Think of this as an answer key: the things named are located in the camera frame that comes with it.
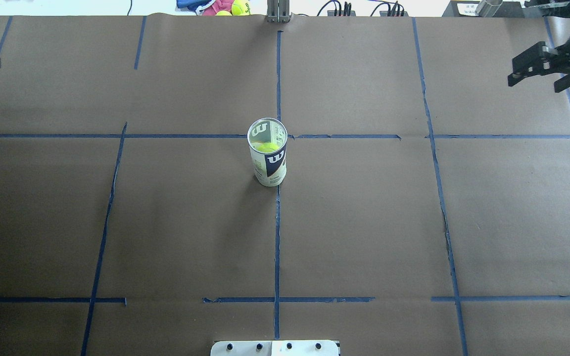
yellow tennis ball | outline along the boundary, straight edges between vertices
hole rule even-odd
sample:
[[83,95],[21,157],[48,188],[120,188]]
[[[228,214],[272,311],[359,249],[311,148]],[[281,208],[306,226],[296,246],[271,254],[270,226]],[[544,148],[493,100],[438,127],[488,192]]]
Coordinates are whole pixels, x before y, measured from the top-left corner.
[[247,0],[235,0],[233,2],[233,8],[230,10],[234,16],[243,16],[249,13],[249,1]]
[[256,151],[263,152],[263,153],[272,153],[279,148],[279,145],[273,142],[266,142],[261,144],[256,148]]

can rim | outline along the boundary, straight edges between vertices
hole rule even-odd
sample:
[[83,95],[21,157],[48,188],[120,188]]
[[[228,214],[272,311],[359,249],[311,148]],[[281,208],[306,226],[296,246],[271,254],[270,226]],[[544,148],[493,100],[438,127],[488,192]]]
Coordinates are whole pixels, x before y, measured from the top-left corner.
[[283,131],[285,131],[285,142],[283,142],[283,145],[281,147],[279,147],[276,151],[274,152],[278,152],[279,150],[281,150],[283,147],[285,147],[285,145],[287,144],[287,139],[289,139],[289,135],[287,135],[287,129],[285,128],[285,125],[282,124],[282,122],[274,119],[273,117],[263,117],[261,119],[256,120],[255,122],[253,122],[253,124],[251,124],[249,126],[249,129],[247,129],[247,134],[246,134],[246,140],[247,140],[247,145],[249,146],[249,149],[251,149],[252,151],[255,151],[256,153],[260,153],[261,155],[270,155],[274,152],[270,152],[270,153],[265,153],[265,152],[261,152],[258,151],[256,148],[254,148],[252,146],[252,142],[249,142],[249,133],[250,131],[252,131],[252,128],[258,124],[259,122],[262,122],[263,120],[265,121],[272,121],[272,122],[276,122],[277,124],[279,124],[279,126],[281,126],[281,128],[283,129]]

white floor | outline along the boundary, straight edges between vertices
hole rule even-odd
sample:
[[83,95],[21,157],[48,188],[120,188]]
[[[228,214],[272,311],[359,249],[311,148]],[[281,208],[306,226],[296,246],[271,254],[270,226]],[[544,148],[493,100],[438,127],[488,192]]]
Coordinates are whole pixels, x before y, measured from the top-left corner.
[[[315,16],[325,0],[292,0],[293,13],[304,13]],[[372,0],[351,0],[352,10],[358,16],[369,16],[378,2]],[[266,0],[250,0],[252,12],[265,14]],[[439,17],[448,5],[449,0],[400,0],[410,16]],[[0,0],[0,15],[124,15],[129,10],[129,0]],[[188,11],[176,9],[174,0],[133,0],[132,15],[152,13],[188,14]]]

tennis ball can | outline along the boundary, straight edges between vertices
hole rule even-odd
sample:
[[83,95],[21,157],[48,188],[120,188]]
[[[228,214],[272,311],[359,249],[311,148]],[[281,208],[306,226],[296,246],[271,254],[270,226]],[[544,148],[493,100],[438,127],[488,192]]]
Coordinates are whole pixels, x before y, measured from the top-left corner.
[[266,187],[281,184],[287,174],[285,126],[271,117],[256,120],[247,130],[247,144],[258,182]]

can label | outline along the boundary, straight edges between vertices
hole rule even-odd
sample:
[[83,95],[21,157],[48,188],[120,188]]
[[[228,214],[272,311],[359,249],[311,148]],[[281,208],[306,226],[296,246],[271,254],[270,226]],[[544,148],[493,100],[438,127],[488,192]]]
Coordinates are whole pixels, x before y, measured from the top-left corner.
[[255,175],[262,185],[281,184],[287,174],[287,130],[278,120],[257,120],[247,131],[247,142]]

